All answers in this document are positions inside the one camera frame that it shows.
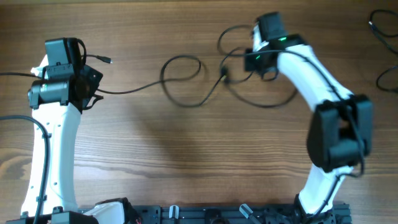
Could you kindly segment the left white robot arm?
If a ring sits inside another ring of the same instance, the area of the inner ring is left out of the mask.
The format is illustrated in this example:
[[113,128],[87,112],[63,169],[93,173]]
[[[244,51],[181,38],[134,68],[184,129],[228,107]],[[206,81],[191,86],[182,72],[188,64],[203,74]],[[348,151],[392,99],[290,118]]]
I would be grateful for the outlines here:
[[14,223],[128,223],[125,199],[100,202],[87,212],[76,203],[73,185],[75,139],[81,114],[103,97],[96,94],[103,74],[86,63],[82,40],[47,40],[46,56],[27,96],[31,116],[4,116],[34,124],[34,149],[29,188]]

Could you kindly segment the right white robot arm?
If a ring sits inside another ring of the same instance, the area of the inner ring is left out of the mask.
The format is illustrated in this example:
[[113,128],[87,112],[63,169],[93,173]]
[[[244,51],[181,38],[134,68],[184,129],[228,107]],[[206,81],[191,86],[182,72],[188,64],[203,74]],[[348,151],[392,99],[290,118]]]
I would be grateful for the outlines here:
[[312,167],[290,214],[280,218],[289,223],[342,222],[333,199],[345,178],[364,175],[372,147],[373,104],[340,84],[300,35],[288,34],[278,12],[256,19],[252,41],[244,55],[246,70],[282,73],[313,113],[307,136]]

